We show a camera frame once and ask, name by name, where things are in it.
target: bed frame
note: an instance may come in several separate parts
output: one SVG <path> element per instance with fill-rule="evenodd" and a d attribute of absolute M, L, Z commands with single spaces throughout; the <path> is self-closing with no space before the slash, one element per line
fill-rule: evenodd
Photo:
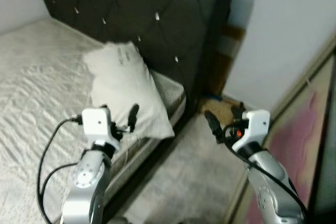
<path fill-rule="evenodd" d="M 98 41 L 134 42 L 151 69 L 181 83 L 186 108 L 175 132 L 183 127 L 195 112 L 231 0 L 44 1 L 53 18 Z M 162 141 L 114 196 L 105 220 L 118 211 L 170 143 Z"/>

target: bed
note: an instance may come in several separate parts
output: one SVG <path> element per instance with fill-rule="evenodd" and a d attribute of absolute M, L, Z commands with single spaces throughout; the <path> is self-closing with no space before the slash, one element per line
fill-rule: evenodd
<path fill-rule="evenodd" d="M 82 55 L 106 41 L 132 41 L 151 69 L 172 125 L 195 111 L 230 0 L 44 0 L 52 16 L 0 36 L 0 222 L 43 223 L 36 196 L 39 158 L 59 121 L 91 105 L 92 78 Z M 66 125 L 43 166 L 76 161 L 86 147 L 80 127 Z M 160 141 L 122 140 L 113 157 L 105 203 Z M 59 217 L 71 169 L 45 195 Z"/>

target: headboard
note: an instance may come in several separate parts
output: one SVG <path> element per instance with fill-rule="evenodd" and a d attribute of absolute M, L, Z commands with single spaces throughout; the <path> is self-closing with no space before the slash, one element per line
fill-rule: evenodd
<path fill-rule="evenodd" d="M 52 17 L 99 41 L 133 41 L 195 108 L 231 0 L 44 0 Z"/>

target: quilted mattress cover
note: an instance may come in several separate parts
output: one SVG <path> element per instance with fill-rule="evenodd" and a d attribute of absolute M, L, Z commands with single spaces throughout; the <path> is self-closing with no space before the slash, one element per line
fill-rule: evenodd
<path fill-rule="evenodd" d="M 0 223 L 44 223 L 35 196 L 39 159 L 56 125 L 91 106 L 92 76 L 81 57 L 101 46 L 53 19 L 0 36 Z M 184 111 L 183 87 L 155 72 L 153 78 L 175 124 Z M 112 160 L 106 202 L 158 140 L 124 137 L 121 144 Z M 55 167 L 76 162 L 86 147 L 82 128 L 66 124 L 46 155 L 42 179 Z M 59 217 L 72 169 L 57 172 L 47 186 L 51 220 Z"/>

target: wall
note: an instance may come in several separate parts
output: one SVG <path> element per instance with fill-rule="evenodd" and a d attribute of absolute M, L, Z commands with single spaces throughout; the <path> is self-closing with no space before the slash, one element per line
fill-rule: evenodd
<path fill-rule="evenodd" d="M 223 94 L 272 109 L 336 29 L 336 0 L 233 0 L 247 30 Z"/>
<path fill-rule="evenodd" d="M 48 16 L 43 0 L 0 0 L 0 34 Z"/>

